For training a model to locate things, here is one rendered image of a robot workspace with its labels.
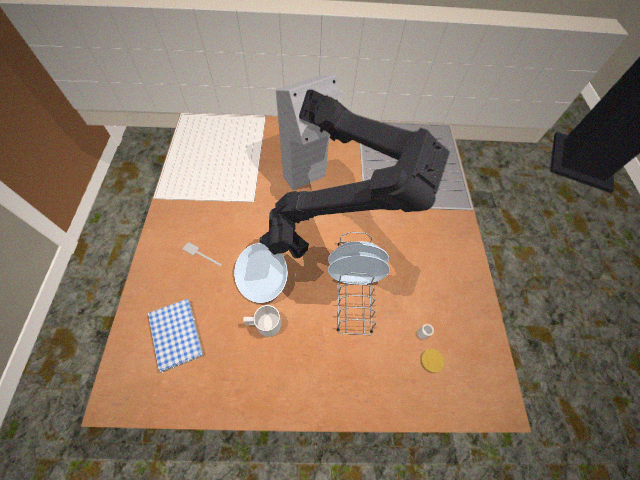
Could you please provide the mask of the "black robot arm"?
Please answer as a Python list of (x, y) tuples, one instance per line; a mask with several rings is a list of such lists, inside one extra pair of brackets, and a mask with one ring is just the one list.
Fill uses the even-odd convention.
[(333, 141), (345, 144), (353, 140), (398, 162), (375, 170), (370, 180), (286, 193), (269, 213), (268, 249), (273, 253), (289, 250), (297, 259), (305, 255), (309, 244), (294, 232), (295, 223), (315, 216), (382, 209), (419, 212), (435, 203), (450, 151), (427, 129), (401, 129), (353, 114), (342, 106), (338, 100), (309, 89), (299, 117), (320, 127), (320, 132), (327, 131)]

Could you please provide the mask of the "white mug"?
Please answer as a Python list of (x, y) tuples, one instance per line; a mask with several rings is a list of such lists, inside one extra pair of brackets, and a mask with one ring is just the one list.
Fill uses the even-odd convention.
[(271, 305), (261, 306), (256, 310), (254, 317), (244, 317), (243, 321), (245, 325), (255, 325), (259, 333), (266, 337), (276, 335), (281, 328), (279, 311)]

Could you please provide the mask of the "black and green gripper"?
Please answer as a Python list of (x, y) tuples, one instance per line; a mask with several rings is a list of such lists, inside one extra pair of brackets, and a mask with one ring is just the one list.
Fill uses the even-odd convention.
[[(259, 241), (264, 244), (267, 248), (268, 248), (268, 242), (269, 242), (269, 231), (267, 233), (265, 233), (263, 236), (261, 236), (259, 238)], [(271, 251), (270, 251), (271, 252)], [(276, 255), (277, 253), (273, 253), (271, 252), (273, 255)], [(278, 255), (278, 254), (277, 254)]]

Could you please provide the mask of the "white ribbed draining mat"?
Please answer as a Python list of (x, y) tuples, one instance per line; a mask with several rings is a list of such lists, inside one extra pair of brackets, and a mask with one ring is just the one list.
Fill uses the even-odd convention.
[(254, 202), (265, 120), (181, 113), (153, 199)]

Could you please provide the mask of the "blue checkered towel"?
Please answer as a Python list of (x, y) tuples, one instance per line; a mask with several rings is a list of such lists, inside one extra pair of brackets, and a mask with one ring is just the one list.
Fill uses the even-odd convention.
[(188, 299), (148, 315), (160, 372), (204, 356)]

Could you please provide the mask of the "white tiled wall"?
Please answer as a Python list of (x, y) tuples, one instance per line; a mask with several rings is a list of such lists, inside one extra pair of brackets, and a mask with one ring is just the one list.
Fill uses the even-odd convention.
[(628, 36), (609, 18), (335, 0), (0, 7), (86, 124), (105, 126), (278, 116), (277, 89), (337, 75), (355, 114), (538, 143)]

